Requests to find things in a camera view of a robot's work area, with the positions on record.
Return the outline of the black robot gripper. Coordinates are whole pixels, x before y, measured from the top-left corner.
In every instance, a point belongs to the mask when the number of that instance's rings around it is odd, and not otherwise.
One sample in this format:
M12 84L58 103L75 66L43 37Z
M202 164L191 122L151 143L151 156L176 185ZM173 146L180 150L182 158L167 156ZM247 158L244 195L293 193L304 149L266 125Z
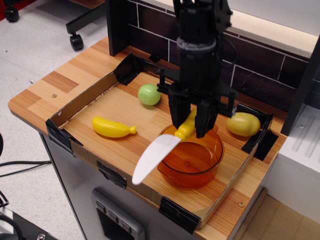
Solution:
M159 90L168 95L172 124L178 129L196 105L196 137L203 138L212 130L219 114L231 117L236 112L238 96L221 80L223 46L181 48L179 69L161 67Z

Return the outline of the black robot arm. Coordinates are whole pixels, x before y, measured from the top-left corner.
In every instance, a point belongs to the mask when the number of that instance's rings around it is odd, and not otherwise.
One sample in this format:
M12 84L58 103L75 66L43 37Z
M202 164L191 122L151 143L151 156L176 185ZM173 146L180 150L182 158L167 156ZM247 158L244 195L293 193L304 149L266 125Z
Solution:
M175 0L179 69L160 68L158 90L168 95L171 120L179 128L196 105L195 134L203 138L219 114L231 117L238 96L221 80L224 30L233 14L226 0Z

